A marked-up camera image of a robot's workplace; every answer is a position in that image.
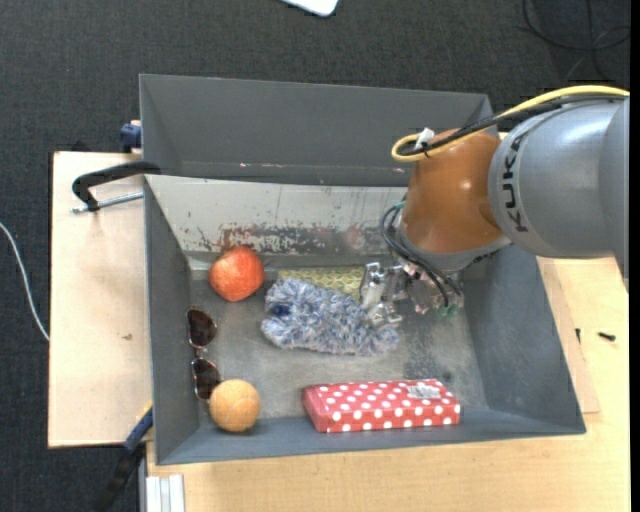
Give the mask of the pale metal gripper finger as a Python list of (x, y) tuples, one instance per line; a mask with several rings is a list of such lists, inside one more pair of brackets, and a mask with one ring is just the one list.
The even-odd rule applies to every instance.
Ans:
[(396, 269), (385, 267), (379, 262), (365, 265), (360, 284), (360, 303), (363, 307), (374, 307), (390, 303), (393, 299)]
[(395, 325), (403, 320), (394, 301), (373, 301), (366, 305), (367, 321), (372, 327)]

